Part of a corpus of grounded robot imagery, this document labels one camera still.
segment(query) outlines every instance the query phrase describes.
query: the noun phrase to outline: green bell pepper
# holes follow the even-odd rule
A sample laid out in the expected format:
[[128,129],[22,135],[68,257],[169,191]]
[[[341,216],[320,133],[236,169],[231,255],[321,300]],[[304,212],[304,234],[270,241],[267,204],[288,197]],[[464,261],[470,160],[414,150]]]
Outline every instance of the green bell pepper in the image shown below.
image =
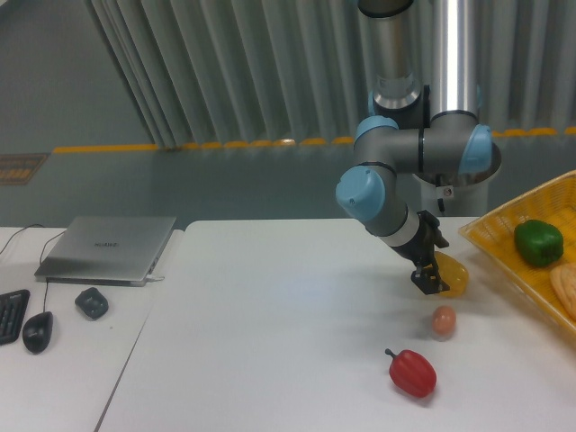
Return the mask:
[[564,253],[564,237],[554,226],[541,220],[527,220],[514,229],[514,243],[532,266],[546,267]]

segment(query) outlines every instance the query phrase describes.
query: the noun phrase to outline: black keyboard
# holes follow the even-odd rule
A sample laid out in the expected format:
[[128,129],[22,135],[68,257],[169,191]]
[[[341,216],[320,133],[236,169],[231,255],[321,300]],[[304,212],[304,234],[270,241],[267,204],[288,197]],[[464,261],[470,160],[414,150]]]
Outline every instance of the black keyboard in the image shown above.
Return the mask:
[[29,298],[28,290],[0,295],[0,345],[10,344],[20,336]]

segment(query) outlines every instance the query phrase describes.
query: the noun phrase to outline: black mouse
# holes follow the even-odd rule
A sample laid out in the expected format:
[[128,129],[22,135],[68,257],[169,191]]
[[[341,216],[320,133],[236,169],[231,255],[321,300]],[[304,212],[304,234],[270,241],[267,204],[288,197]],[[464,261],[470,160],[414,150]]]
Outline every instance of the black mouse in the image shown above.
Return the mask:
[[39,354],[46,349],[52,336],[52,312],[34,315],[26,321],[22,330],[22,341],[33,354]]

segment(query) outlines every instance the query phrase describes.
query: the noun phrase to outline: basket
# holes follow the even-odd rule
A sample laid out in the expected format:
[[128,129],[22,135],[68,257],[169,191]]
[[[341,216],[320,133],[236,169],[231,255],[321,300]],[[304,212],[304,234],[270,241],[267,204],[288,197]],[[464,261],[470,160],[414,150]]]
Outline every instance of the basket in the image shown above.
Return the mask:
[[[514,244],[514,228],[529,219],[553,224],[564,237],[562,258],[548,267],[526,263]],[[488,254],[545,315],[576,336],[576,320],[568,315],[550,283],[555,266],[576,262],[576,171],[541,184],[458,232]]]

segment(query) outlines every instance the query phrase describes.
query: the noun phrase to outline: silver laptop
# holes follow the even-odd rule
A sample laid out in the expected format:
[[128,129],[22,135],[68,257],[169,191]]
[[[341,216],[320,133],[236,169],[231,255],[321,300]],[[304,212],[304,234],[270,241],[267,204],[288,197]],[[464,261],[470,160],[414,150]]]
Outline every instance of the silver laptop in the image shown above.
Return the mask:
[[175,221],[173,217],[77,217],[34,275],[48,282],[143,286]]

